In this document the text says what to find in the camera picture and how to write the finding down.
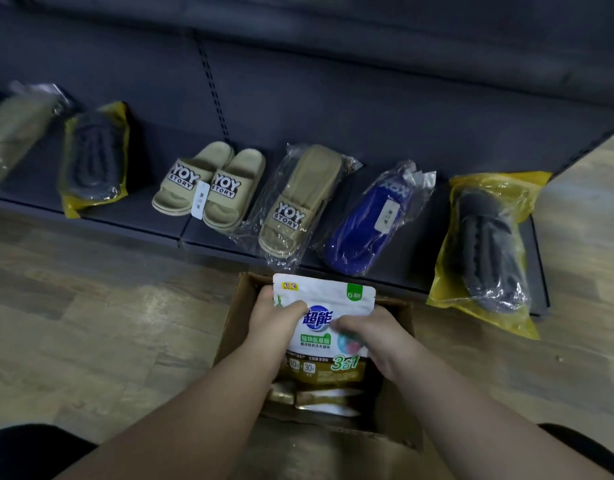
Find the wooden floor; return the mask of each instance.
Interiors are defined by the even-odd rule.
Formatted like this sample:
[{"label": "wooden floor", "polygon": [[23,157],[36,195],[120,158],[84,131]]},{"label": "wooden floor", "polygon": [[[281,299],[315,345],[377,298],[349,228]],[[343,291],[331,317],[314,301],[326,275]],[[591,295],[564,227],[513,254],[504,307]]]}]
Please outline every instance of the wooden floor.
[{"label": "wooden floor", "polygon": [[[553,305],[543,340],[436,309],[418,337],[532,421],[614,451],[614,138],[545,188],[535,220]],[[0,427],[102,442],[167,401],[211,364],[237,272],[0,214]],[[233,477],[449,476],[431,445],[261,420]]]}]

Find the price tag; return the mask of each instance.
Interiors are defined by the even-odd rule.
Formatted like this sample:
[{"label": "price tag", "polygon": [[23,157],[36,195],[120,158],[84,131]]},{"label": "price tag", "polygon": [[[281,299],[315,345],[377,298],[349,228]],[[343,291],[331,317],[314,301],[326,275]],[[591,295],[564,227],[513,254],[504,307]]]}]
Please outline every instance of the price tag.
[{"label": "price tag", "polygon": [[211,185],[207,182],[198,182],[195,185],[195,194],[193,195],[193,203],[191,204],[191,215],[196,219],[202,220],[204,212],[204,204],[207,202],[207,195]]},{"label": "price tag", "polygon": [[396,219],[396,215],[398,215],[399,209],[399,203],[387,199],[381,210],[381,215],[378,216],[374,224],[374,229],[381,234],[389,233],[391,226],[393,226],[393,221]]}]

